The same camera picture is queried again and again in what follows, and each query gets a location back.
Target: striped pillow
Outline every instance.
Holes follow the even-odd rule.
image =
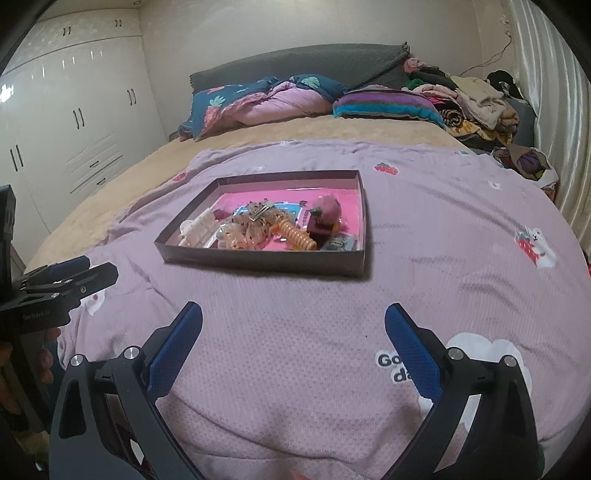
[[[333,104],[335,117],[397,118],[425,120],[445,129],[443,118],[429,99],[402,90],[391,90],[381,85],[352,90]]]

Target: electrical cord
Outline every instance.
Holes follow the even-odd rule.
[[[511,45],[513,43],[513,37],[511,37],[511,34],[507,34],[509,37],[509,43],[507,45],[505,45],[505,48],[503,48],[500,52],[495,53],[491,58],[489,58],[489,60],[487,60],[484,63],[481,63],[480,65],[474,65],[473,67],[470,67],[467,70],[464,70],[461,74],[459,74],[458,76],[461,77],[462,75],[464,75],[466,72],[469,72],[470,70],[474,70],[477,69],[478,67],[488,67],[489,65],[492,65],[493,63],[496,63],[497,61],[499,61],[501,58],[503,58],[503,54],[505,53],[505,50],[507,50],[509,48],[509,45]]]

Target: dark gray tray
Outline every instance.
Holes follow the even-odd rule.
[[[273,182],[273,188],[288,188],[295,182],[307,187],[340,187],[358,189],[361,196],[362,220],[358,235],[361,249],[349,252],[331,251],[261,251],[193,248],[178,245],[181,223],[196,218],[211,207],[222,193],[236,191],[245,184]],[[199,193],[155,240],[165,262],[191,264],[196,267],[232,268],[251,271],[272,271],[359,277],[365,266],[367,233],[365,191],[357,170],[317,170],[261,173],[219,178]]]

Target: white curtain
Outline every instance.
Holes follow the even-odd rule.
[[[516,83],[538,116],[535,146],[560,176],[556,205],[591,250],[591,85],[556,27],[531,0],[508,0]]]

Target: cloud print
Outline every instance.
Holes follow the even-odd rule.
[[[529,369],[523,362],[523,357],[513,343],[509,340],[499,338],[491,342],[488,338],[478,335],[477,333],[462,332],[452,337],[446,348],[457,346],[464,350],[467,356],[474,360],[484,360],[488,362],[498,362],[505,355],[512,355],[517,359],[521,373],[525,380],[525,386],[527,387],[528,393],[531,395],[531,374]],[[480,402],[480,395],[472,395],[468,398],[466,408],[460,419],[460,423],[463,423],[466,431],[469,432],[476,415],[476,409]],[[421,414],[426,416],[433,402],[428,398],[419,397],[418,403],[421,407]]]

